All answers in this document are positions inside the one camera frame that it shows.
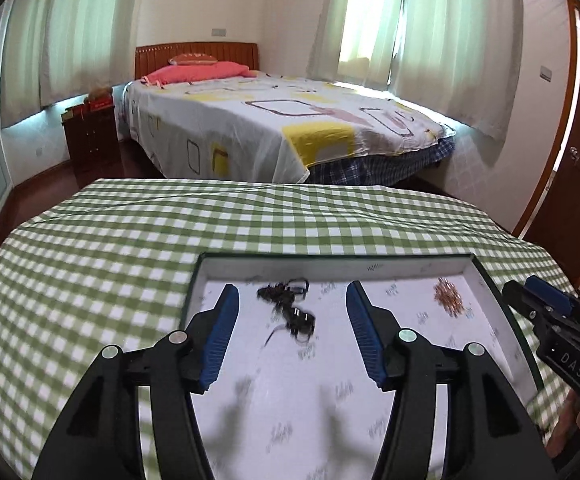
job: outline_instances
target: nightstand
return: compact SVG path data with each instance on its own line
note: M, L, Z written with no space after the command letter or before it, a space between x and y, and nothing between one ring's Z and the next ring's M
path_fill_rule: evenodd
M65 139L75 173L120 160L114 104L97 110L79 105L69 108L62 117Z

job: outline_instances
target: curtain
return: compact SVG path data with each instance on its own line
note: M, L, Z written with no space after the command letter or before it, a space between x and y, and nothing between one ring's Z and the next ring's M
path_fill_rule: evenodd
M1 68L1 126L41 110L39 72L51 0L14 0Z
M505 139L521 65L523 0L404 0L389 89Z
M326 0L308 75L385 90L402 0Z
M504 139L523 0L326 0L308 75L390 90Z
M14 0L2 69L1 121L132 79L135 0Z

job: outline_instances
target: silver screw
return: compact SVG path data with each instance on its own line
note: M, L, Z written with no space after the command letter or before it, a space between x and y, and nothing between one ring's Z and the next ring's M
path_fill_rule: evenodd
M101 355L103 359L112 359L119 354L119 349L114 345L109 345L103 348Z
M405 341L406 343L412 343L417 340L417 333L409 329L404 329L399 332L399 339Z
M486 352L486 349L484 349L479 343L470 343L468 345L468 352L479 357Z
M182 330L177 330L176 332L172 332L169 335L168 339L170 343L180 345L181 343L184 343L185 340L187 339L187 334Z

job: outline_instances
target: gingham fabric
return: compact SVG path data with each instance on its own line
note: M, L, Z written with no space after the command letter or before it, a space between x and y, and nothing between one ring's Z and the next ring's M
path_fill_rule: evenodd
M474 253L497 286L530 274L572 290L553 259L466 203L383 187L99 180L16 229L0 248L0 451L29 478L96 354L154 345L175 329L203 251ZM520 320L532 349L537 341ZM550 428L566 388L529 406ZM141 440L158 478L147 398Z
M336 186L393 186L454 152L454 137L399 156L368 155L341 158L310 168L306 184Z

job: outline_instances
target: door frame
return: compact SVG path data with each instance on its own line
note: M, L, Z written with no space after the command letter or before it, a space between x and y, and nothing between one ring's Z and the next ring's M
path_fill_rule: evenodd
M512 235L518 237L521 232L523 232L526 224L530 220L532 213L537 207L541 196L544 193L545 187L548 184L550 175L554 169L554 163L557 160L559 151L561 149L561 143L563 142L563 137L565 136L566 126L568 124L568 117L570 116L570 109L572 108L572 101L574 99L574 86L577 73L577 23L575 16L575 9L580 11L580 0L567 0L568 3L568 16L570 21L570 67L568 70L568 82L566 84L566 95L563 101L563 110L561 111L561 119L559 121L559 126L557 132L554 136L554 142L552 143L552 149L548 155L548 160L545 163L544 171L539 178L534 192L526 206L524 213L517 222ZM572 283L575 287L580 286L580 276Z

